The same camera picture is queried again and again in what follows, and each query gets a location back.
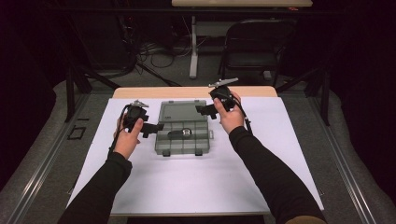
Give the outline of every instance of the white sheet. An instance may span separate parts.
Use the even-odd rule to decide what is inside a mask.
[[[105,162],[116,120],[123,107],[134,100],[109,100],[69,202]],[[141,100],[149,105],[149,123],[158,122],[161,102],[167,100],[194,99]],[[200,100],[212,103],[210,99]],[[254,135],[304,181],[323,209],[282,100],[244,97],[242,103]],[[202,157],[172,155],[165,158],[155,153],[155,134],[140,137],[141,144],[130,158],[134,168],[116,196],[112,215],[268,213],[264,198],[221,128],[219,115],[218,119],[208,118],[208,122],[214,139],[210,140],[209,153]]]

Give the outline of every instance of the person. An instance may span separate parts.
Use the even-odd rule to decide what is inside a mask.
[[[240,103],[241,98],[238,94],[235,92],[232,94]],[[233,110],[226,111],[217,98],[214,99],[214,106],[219,112],[220,123],[229,135],[233,149],[246,165],[262,196],[267,201],[276,223],[326,223],[317,202],[303,181],[244,127],[244,116],[241,109],[236,105]],[[128,159],[139,143],[137,137],[142,127],[143,120],[139,119],[130,133],[120,132],[114,151],[73,202],[69,204],[59,219],[59,223],[108,222],[114,198],[131,173],[132,164]],[[215,223],[216,218],[207,220],[210,220],[210,223]],[[155,222],[149,222],[147,219],[140,220],[145,220],[146,223],[159,223],[158,221],[165,220],[165,218],[156,219]],[[243,220],[240,219],[238,223],[250,223]]]

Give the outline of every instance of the gray compartment box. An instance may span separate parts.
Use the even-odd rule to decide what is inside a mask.
[[[162,102],[158,121],[164,125],[163,130],[157,132],[155,141],[155,151],[158,155],[202,156],[209,152],[207,116],[198,113],[196,105],[205,106],[206,101]]]

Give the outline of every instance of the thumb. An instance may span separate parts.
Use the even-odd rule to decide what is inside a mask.
[[[135,138],[137,138],[137,136],[140,133],[140,130],[142,130],[143,128],[143,120],[141,118],[139,118],[136,123],[134,124],[134,128],[131,131],[131,135]]]
[[[218,110],[219,114],[221,117],[225,116],[227,114],[227,111],[224,108],[224,105],[221,103],[219,98],[215,98],[213,100],[215,108]]]

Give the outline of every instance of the black long-sleeve shirt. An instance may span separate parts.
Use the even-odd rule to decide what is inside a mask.
[[[230,132],[236,153],[250,171],[276,223],[322,224],[324,216],[300,178],[244,127]],[[114,198],[132,164],[113,152],[64,211],[59,223],[107,223]]]

